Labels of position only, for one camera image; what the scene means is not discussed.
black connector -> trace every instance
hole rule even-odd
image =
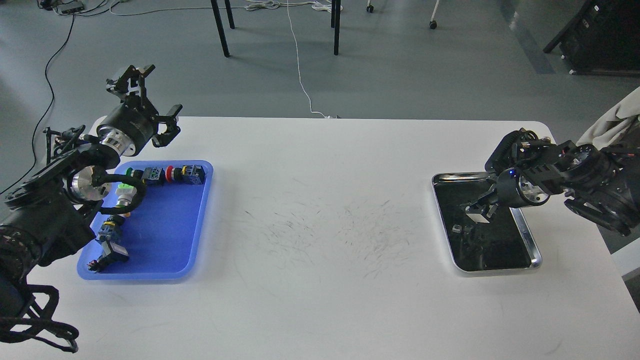
[[[63,15],[81,12],[84,10],[84,4],[80,0],[73,1],[68,4],[58,5],[58,11]]]

stainless steel tray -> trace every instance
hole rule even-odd
[[[490,224],[477,224],[464,214],[460,204],[489,189],[487,175],[472,172],[433,177],[451,259],[469,275],[502,275],[540,267],[540,251],[520,209],[498,208]]]

black table leg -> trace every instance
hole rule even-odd
[[[341,0],[333,0],[335,4],[335,35],[333,38],[333,54],[338,55],[338,47],[340,46],[340,2]]]
[[[234,24],[234,14],[231,13],[231,4],[229,3],[229,0],[225,0],[225,8],[227,8],[227,18],[229,19],[229,27],[232,29],[235,29],[236,25]]]
[[[231,55],[229,54],[229,48],[227,47],[225,30],[222,28],[222,19],[220,18],[220,8],[218,7],[218,0],[211,0],[211,8],[213,9],[213,16],[216,18],[216,26],[218,27],[218,35],[220,35],[222,51],[223,53],[225,53],[225,57],[228,58]]]
[[[335,28],[335,0],[331,0],[331,28]]]

table surface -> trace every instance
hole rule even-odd
[[[637,359],[640,315],[596,228],[561,196],[524,209],[541,268],[455,269],[431,178],[481,171],[539,122],[182,117],[135,160],[211,162],[196,265],[179,281],[36,268],[83,359]],[[67,359],[39,343],[6,359]]]

gray floor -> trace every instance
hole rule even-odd
[[[132,0],[114,11],[208,4]],[[314,110],[327,115],[537,120],[556,140],[576,140],[640,85],[637,78],[571,76],[558,49],[541,54],[581,0],[443,0],[436,30],[428,29],[435,0],[374,0],[373,14],[364,0],[342,4],[340,56],[333,55],[328,13],[291,9],[305,87]],[[160,112],[182,103],[181,115],[314,117],[298,84],[286,9],[239,9],[234,17],[231,58],[222,55],[211,10],[77,18],[50,68],[56,102],[41,128],[90,126],[118,103],[104,80],[149,63],[157,70],[148,94]],[[1,188],[31,163],[31,132],[50,99],[45,63],[70,23],[31,0],[0,1]],[[42,155],[44,139],[36,140]]]

